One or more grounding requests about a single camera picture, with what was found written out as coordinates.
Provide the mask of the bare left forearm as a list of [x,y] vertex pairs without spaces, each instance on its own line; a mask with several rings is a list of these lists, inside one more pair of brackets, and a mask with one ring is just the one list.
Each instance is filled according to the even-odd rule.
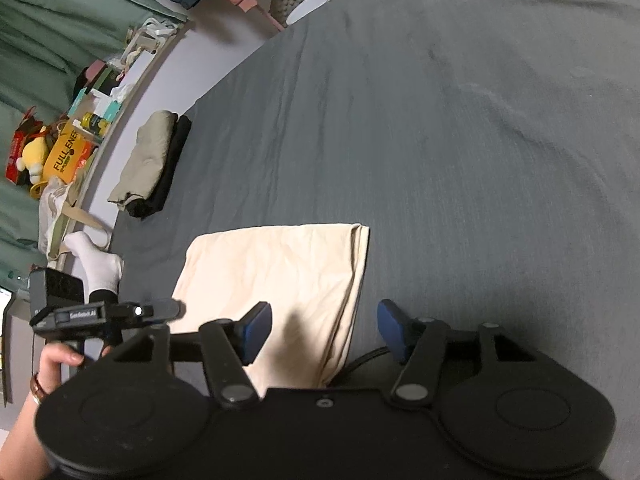
[[46,453],[35,432],[38,408],[36,398],[29,393],[2,445],[0,474],[4,480],[41,480],[51,473]]

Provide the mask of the person's left hand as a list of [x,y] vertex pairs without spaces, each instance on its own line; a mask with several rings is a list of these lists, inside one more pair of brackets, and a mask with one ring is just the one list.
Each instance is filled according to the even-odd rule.
[[62,366],[78,367],[86,357],[61,341],[46,344],[41,353],[37,382],[44,393],[50,394],[62,385]]

